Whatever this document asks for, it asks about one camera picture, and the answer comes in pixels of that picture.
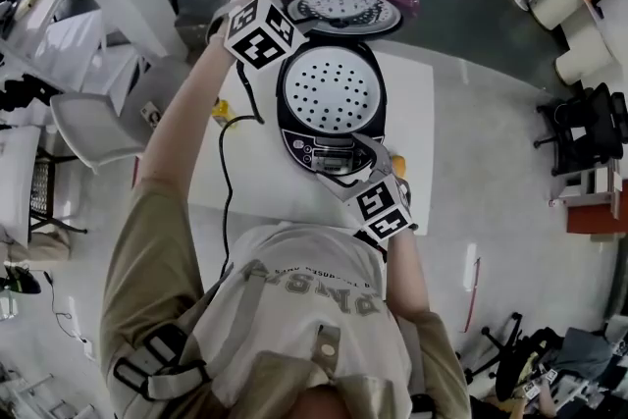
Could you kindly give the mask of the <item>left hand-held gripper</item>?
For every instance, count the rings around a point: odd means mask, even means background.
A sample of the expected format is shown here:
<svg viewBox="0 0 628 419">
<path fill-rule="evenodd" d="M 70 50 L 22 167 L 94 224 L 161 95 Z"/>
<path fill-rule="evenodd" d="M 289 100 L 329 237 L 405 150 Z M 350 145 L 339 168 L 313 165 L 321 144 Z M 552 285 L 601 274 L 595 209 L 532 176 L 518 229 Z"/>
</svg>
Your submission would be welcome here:
<svg viewBox="0 0 628 419">
<path fill-rule="evenodd" d="M 206 43 L 213 39 L 249 71 L 276 66 L 308 41 L 274 0 L 229 0 L 208 27 Z"/>
</svg>

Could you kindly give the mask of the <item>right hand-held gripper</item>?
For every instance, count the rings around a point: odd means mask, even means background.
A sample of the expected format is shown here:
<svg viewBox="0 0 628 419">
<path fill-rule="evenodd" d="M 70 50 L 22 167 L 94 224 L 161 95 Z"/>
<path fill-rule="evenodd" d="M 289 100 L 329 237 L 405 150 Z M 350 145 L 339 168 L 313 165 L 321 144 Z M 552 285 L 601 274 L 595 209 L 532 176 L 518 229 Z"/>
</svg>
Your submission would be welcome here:
<svg viewBox="0 0 628 419">
<path fill-rule="evenodd" d="M 377 243 L 401 231 L 415 231 L 411 216 L 411 191 L 408 182 L 394 171 L 392 156 L 379 141 L 353 132 L 353 139 L 373 155 L 371 174 L 344 182 L 325 172 L 316 178 L 337 199 L 360 225 L 359 231 Z"/>
</svg>

